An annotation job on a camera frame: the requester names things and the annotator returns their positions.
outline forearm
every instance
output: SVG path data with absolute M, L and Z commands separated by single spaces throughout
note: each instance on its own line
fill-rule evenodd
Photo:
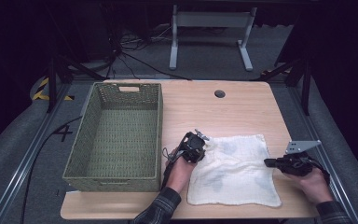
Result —
M 318 203 L 316 209 L 318 209 L 323 224 L 352 224 L 339 202 Z
M 177 205 L 182 201 L 173 189 L 164 188 L 158 197 L 131 223 L 169 223 Z

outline table top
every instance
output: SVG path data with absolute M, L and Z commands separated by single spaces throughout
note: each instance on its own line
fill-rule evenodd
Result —
M 264 134 L 271 158 L 281 157 L 291 140 L 271 88 L 265 82 L 187 80 L 109 80 L 158 82 L 163 94 L 162 147 L 176 148 L 187 132 L 197 128 L 212 137 Z M 218 98 L 214 92 L 223 91 Z M 279 170 L 273 173 L 282 205 L 191 205 L 187 189 L 172 218 L 316 217 L 303 192 Z M 132 219 L 146 209 L 157 192 L 67 192 L 61 215 L 66 219 Z

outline wicker basket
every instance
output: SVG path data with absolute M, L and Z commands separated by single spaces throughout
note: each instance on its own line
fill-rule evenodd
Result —
M 81 191 L 159 191 L 161 130 L 160 84 L 95 83 L 62 178 Z

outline white cloth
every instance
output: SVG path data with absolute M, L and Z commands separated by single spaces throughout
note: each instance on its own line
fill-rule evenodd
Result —
M 190 178 L 188 203 L 281 205 L 273 169 L 264 164 L 269 152 L 263 134 L 210 137 L 205 150 Z

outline hand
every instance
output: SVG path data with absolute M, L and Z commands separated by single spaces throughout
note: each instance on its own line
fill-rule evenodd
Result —
M 315 204 L 334 201 L 329 187 L 324 180 L 324 174 L 318 168 L 313 168 L 312 172 L 305 176 L 289 175 L 307 195 L 308 199 Z
M 191 173 L 196 165 L 196 163 L 185 161 L 183 157 L 178 158 L 173 165 L 166 187 L 180 193 L 190 181 Z

